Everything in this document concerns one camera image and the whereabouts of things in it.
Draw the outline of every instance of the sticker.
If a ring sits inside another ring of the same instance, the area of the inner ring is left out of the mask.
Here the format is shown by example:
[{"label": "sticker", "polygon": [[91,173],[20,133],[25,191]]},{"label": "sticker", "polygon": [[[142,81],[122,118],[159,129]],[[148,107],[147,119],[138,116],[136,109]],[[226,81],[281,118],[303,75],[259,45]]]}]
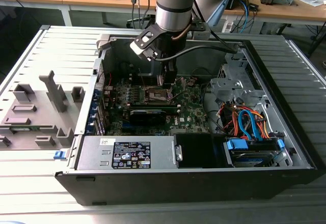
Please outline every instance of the sticker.
[{"label": "sticker", "polygon": [[12,128],[13,131],[30,131],[29,128]]},{"label": "sticker", "polygon": [[150,142],[115,142],[113,169],[151,168]]},{"label": "sticker", "polygon": [[115,138],[101,138],[100,145],[114,145],[116,139]]}]

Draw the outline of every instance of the motherboard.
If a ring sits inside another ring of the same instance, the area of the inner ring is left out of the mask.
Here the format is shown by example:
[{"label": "motherboard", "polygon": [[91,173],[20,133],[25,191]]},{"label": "motherboard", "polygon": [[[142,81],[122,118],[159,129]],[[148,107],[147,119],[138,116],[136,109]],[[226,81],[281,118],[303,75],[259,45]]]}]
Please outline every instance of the motherboard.
[{"label": "motherboard", "polygon": [[200,84],[180,77],[170,89],[120,80],[109,86],[107,135],[173,135],[209,132]]}]

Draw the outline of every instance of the blue drive bracket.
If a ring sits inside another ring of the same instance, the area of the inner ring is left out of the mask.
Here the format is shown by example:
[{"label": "blue drive bracket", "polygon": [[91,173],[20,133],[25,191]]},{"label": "blue drive bracket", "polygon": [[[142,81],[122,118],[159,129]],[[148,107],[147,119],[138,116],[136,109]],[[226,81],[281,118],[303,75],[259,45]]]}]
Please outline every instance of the blue drive bracket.
[{"label": "blue drive bracket", "polygon": [[226,142],[228,149],[248,149],[248,144],[246,140],[244,139],[239,139],[239,138],[234,138],[230,139]]}]

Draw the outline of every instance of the power supply label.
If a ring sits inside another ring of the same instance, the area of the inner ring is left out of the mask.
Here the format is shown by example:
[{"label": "power supply label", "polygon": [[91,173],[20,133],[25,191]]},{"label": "power supply label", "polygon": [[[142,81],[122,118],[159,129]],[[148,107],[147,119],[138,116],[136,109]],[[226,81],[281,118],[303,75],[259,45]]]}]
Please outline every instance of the power supply label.
[{"label": "power supply label", "polygon": [[151,168],[150,142],[115,142],[112,155],[112,168]]}]

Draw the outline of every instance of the green circuit board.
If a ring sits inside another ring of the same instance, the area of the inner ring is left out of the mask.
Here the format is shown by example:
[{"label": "green circuit board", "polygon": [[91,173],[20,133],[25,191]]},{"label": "green circuit board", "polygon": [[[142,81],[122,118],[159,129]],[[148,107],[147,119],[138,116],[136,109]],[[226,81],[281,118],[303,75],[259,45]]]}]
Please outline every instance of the green circuit board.
[{"label": "green circuit board", "polygon": [[[120,82],[115,85],[114,94],[111,104],[114,102],[116,104],[107,109],[110,120],[107,135],[173,135],[185,132],[209,132],[207,116],[200,103],[200,85],[187,83],[186,78],[180,79],[170,90],[165,91],[158,86],[132,86]],[[167,115],[163,125],[130,125],[128,118],[130,105],[143,105],[142,108],[146,108],[148,104],[157,104],[157,108],[163,104],[162,110],[166,111],[169,111],[166,107],[171,105],[173,108],[170,110],[178,110],[178,114]]]}]

